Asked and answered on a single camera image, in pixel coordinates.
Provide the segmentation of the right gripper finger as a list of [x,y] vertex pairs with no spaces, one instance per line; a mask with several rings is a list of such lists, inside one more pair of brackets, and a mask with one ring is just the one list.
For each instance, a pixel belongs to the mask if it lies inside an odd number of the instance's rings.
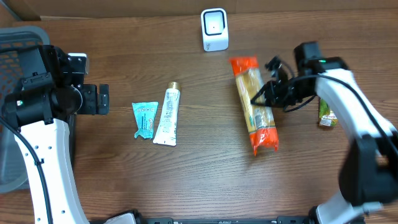
[[265,68],[271,73],[271,77],[275,78],[277,83],[288,82],[287,72],[282,68],[282,60],[275,56],[267,64]]
[[255,106],[273,106],[275,104],[275,81],[268,81],[251,98],[250,103]]

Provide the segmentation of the orange spaghetti packet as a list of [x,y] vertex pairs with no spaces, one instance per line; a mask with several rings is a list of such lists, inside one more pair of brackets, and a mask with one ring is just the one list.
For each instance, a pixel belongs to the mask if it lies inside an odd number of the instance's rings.
[[278,150],[279,136],[272,109],[262,105],[265,102],[263,96],[256,100],[257,106],[251,103],[251,100],[264,86],[257,57],[233,57],[229,62],[233,69],[254,154],[257,154],[260,147]]

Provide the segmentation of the green snack pouch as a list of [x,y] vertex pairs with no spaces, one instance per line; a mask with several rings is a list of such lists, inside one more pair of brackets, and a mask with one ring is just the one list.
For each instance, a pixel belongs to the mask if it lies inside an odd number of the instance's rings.
[[336,115],[322,98],[319,98],[318,104],[318,124],[325,127],[334,127],[338,124]]

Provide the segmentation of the teal snack packet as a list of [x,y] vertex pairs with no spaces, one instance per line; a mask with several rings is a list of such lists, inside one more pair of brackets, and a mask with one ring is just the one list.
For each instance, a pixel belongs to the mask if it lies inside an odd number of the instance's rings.
[[136,139],[139,136],[143,139],[153,138],[158,106],[159,103],[156,101],[132,103],[132,110],[137,124],[137,131],[134,133]]

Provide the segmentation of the white tube gold cap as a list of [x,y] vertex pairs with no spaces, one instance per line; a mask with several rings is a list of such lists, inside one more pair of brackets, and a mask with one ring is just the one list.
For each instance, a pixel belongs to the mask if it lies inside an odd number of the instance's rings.
[[176,146],[180,84],[168,83],[162,105],[159,125],[153,140],[154,144]]

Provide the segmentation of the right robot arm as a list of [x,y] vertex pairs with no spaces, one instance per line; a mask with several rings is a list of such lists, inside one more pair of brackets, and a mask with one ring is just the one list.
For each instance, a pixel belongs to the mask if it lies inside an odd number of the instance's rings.
[[313,207],[304,223],[358,223],[397,200],[397,129],[378,113],[341,57],[324,57],[317,42],[294,48],[297,73],[281,68],[274,57],[266,65],[273,79],[251,99],[258,106],[288,113],[319,96],[336,115],[350,147],[338,176],[339,190]]

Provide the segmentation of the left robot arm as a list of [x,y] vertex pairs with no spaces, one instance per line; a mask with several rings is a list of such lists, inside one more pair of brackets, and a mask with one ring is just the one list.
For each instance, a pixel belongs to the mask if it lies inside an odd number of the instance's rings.
[[89,223],[78,197],[70,158],[68,119],[107,115],[109,86],[84,83],[86,54],[53,45],[13,47],[24,74],[21,90],[8,94],[1,124],[24,158],[36,223]]

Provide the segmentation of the white barcode scanner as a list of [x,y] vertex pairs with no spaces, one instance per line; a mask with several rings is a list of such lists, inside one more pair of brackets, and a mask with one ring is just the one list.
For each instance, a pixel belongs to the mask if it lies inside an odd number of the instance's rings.
[[222,8],[205,9],[200,18],[204,51],[226,50],[229,47],[226,11]]

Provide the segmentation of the brown cardboard backdrop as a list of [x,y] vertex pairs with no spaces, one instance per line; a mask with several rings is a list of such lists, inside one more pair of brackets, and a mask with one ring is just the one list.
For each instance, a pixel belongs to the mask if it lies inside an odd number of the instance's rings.
[[389,9],[397,0],[4,0],[25,21],[52,17],[186,16],[220,7],[228,13]]

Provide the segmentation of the grey plastic shopping basket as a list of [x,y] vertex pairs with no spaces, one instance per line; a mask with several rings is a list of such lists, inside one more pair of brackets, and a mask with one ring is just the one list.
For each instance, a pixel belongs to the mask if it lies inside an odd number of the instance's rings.
[[1,29],[1,193],[29,188],[24,159],[30,153],[20,150],[16,136],[21,127],[66,122],[68,155],[75,155],[76,116],[96,113],[88,98],[97,88],[84,83],[88,71],[87,54],[66,54],[39,27]]

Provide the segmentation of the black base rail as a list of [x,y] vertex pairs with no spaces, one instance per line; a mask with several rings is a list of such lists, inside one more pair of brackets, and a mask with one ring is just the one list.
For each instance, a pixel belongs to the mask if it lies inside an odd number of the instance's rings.
[[245,219],[184,219],[172,218],[136,218],[138,224],[306,224],[315,223],[306,216],[279,216],[274,219],[245,218]]

